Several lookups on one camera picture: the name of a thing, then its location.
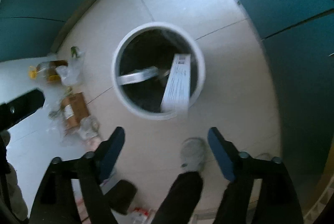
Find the right grey slipper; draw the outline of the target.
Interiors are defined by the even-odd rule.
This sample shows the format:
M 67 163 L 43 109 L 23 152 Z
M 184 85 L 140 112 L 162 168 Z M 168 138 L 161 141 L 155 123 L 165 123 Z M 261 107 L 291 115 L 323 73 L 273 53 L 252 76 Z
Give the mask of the right grey slipper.
M 207 148 L 202 138 L 188 138 L 180 151 L 181 170 L 201 173 L 207 158 Z

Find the person's dark trouser legs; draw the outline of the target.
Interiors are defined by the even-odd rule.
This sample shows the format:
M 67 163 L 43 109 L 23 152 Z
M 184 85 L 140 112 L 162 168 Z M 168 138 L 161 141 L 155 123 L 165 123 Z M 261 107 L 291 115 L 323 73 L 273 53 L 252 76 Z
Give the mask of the person's dark trouser legs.
M 180 174 L 157 210 L 152 223 L 189 223 L 202 190 L 203 179 L 198 171 Z

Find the long white paper box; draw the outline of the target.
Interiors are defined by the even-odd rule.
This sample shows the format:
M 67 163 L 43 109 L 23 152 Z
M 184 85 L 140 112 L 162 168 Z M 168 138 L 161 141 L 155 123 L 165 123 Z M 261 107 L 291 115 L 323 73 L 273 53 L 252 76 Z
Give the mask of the long white paper box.
M 175 54 L 162 97 L 163 112 L 185 113 L 189 108 L 191 55 Z

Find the clear plastic bag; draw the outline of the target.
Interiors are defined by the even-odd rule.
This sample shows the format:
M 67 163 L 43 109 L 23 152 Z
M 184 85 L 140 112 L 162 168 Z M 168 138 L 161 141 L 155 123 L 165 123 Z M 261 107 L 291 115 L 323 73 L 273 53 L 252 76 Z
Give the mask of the clear plastic bag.
M 66 87 L 73 87 L 81 84 L 83 80 L 83 58 L 72 58 L 68 66 L 56 67 L 56 72 L 61 78 L 61 83 Z

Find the white round trash bin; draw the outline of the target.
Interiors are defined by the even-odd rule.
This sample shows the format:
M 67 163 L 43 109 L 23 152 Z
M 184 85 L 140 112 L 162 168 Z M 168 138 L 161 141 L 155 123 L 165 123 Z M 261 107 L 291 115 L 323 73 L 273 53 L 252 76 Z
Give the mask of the white round trash bin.
M 163 112 L 162 97 L 175 54 L 191 55 L 189 108 L 205 81 L 205 60 L 195 40 L 166 22 L 149 22 L 131 30 L 119 43 L 111 63 L 111 78 L 121 103 L 134 115 L 155 121 L 185 117 Z

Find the brown cardboard box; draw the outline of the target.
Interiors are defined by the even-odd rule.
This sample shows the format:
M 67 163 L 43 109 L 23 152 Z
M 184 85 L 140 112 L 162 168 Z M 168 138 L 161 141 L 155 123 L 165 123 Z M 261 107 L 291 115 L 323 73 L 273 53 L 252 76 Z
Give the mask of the brown cardboard box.
M 80 121 L 90 115 L 82 92 L 66 96 L 61 109 L 68 129 L 80 126 Z

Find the cooking oil bottle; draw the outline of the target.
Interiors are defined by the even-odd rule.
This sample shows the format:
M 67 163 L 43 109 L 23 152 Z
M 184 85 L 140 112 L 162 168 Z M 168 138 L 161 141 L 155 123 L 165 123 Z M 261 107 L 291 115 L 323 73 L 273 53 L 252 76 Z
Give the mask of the cooking oil bottle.
M 55 83 L 61 80 L 56 68 L 59 66 L 68 66 L 66 60 L 54 60 L 41 62 L 37 66 L 30 66 L 28 69 L 28 76 L 32 80 L 43 79 L 47 83 Z

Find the blue kitchen cabinets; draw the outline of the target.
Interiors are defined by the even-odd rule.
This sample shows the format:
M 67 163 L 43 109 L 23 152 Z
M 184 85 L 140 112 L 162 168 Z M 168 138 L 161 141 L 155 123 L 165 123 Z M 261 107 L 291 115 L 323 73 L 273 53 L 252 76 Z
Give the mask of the blue kitchen cabinets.
M 186 30 L 206 64 L 183 119 L 150 121 L 117 98 L 110 68 L 119 42 L 151 21 Z M 1 101 L 38 86 L 31 64 L 85 51 L 84 93 L 100 132 L 126 130 L 117 173 L 157 208 L 178 174 L 180 143 L 217 127 L 238 149 L 281 155 L 302 206 L 333 140 L 333 0 L 1 0 Z

